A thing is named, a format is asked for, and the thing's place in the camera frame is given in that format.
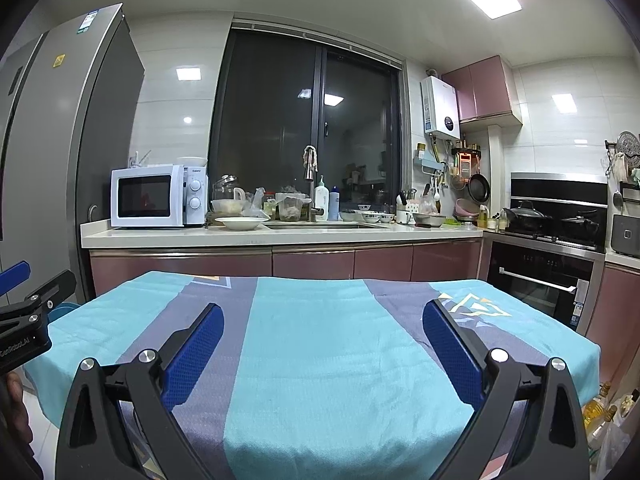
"kitchen window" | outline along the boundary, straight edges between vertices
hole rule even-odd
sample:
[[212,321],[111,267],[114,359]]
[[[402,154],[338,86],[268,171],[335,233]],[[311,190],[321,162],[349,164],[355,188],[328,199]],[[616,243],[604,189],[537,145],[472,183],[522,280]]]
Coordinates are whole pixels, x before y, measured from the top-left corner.
[[400,187],[400,71],[346,50],[278,34],[233,30],[218,81],[209,179],[238,177],[248,191],[309,193],[302,155],[318,150],[320,176],[340,208],[383,210]]

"ceiling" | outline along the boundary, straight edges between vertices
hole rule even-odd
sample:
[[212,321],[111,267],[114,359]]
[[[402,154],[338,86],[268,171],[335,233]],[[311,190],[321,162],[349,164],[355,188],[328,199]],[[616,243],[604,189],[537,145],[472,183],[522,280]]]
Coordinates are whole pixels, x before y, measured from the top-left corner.
[[631,56],[604,0],[519,0],[490,20],[469,0],[43,0],[63,21],[122,1],[130,18],[186,10],[279,16],[409,57],[446,72],[501,54],[513,66],[581,56]]

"floor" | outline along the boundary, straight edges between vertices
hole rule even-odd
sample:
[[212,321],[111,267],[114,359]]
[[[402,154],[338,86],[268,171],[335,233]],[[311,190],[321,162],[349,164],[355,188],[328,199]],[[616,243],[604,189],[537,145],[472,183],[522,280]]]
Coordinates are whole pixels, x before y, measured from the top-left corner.
[[54,480],[58,428],[42,414],[37,397],[26,390],[24,405],[29,412],[29,425],[33,431],[33,442],[31,443],[33,455],[42,468],[44,480]]

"kitchen sink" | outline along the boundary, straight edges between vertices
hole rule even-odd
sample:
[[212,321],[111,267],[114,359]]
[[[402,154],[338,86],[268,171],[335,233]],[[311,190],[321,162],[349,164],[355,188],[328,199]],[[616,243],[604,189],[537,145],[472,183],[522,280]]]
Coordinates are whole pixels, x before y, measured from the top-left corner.
[[338,222],[335,224],[320,224],[320,223],[277,223],[277,224],[264,224],[269,229],[284,230],[284,229],[383,229],[384,225],[380,224],[350,224],[346,222]]

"metal screw head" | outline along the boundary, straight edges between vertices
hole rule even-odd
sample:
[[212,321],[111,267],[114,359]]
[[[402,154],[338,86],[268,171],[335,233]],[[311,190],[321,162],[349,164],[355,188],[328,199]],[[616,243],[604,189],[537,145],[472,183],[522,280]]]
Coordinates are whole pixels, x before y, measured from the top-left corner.
[[91,370],[91,368],[94,367],[94,364],[95,361],[90,357],[88,357],[87,359],[82,359],[82,362],[80,363],[80,369],[84,371]]
[[509,354],[505,352],[502,348],[494,348],[491,350],[491,359],[493,359],[497,363],[503,363],[509,358]]
[[558,371],[562,371],[566,368],[566,363],[559,357],[554,357],[553,359],[551,359],[551,365]]
[[156,358],[156,353],[153,350],[143,350],[138,354],[138,360],[141,363],[150,363]]

